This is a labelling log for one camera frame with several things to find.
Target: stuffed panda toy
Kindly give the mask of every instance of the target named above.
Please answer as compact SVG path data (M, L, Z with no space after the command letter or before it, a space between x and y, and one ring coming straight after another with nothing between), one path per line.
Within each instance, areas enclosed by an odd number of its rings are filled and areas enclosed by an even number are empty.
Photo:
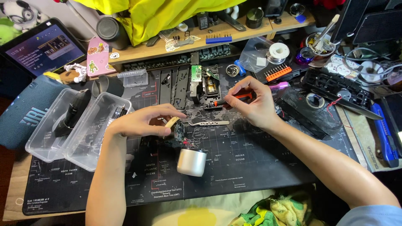
M0 3L0 10L14 23L14 28L22 32L49 19L47 15L41 14L35 7L21 0Z

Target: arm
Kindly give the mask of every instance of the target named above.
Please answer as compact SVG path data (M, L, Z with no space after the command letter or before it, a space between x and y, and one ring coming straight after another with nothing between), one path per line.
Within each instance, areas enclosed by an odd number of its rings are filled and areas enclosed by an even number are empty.
M254 90L256 100L248 105L232 96L242 88ZM363 205L400 207L393 193L359 163L283 122L274 111L268 86L249 76L237 83L225 100L230 106L224 107L235 108L251 124L280 141L350 208Z
M89 189L85 223L88 226L122 225L126 211L124 169L127 136L167 136L170 128L162 120L185 118L172 105L146 107L122 116L106 129L101 155Z

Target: plush toy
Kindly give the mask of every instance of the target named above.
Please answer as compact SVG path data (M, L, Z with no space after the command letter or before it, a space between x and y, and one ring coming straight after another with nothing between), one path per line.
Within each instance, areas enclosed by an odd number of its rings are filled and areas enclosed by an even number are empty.
M21 0L0 3L0 10L14 23L14 28L22 32L49 19L47 15L41 14L35 7Z
M4 45L4 43L21 34L21 31L12 27L13 25L6 17L0 18L0 45Z

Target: black cylindrical speaker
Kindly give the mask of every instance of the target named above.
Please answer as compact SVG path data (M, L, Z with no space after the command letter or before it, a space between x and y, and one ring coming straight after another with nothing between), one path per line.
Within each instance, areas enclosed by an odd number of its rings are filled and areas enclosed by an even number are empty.
M113 17L103 17L96 24L99 38L115 49L124 49L129 43L127 32L123 25Z

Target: solder wire spool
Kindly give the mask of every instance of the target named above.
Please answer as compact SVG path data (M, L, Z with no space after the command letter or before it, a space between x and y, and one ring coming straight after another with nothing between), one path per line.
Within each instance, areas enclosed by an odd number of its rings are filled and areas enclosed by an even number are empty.
M274 43L269 47L265 57L271 64L283 64L289 56L289 48L283 43Z
M325 99L313 92L307 94L306 101L307 104L314 109L320 109L325 105Z

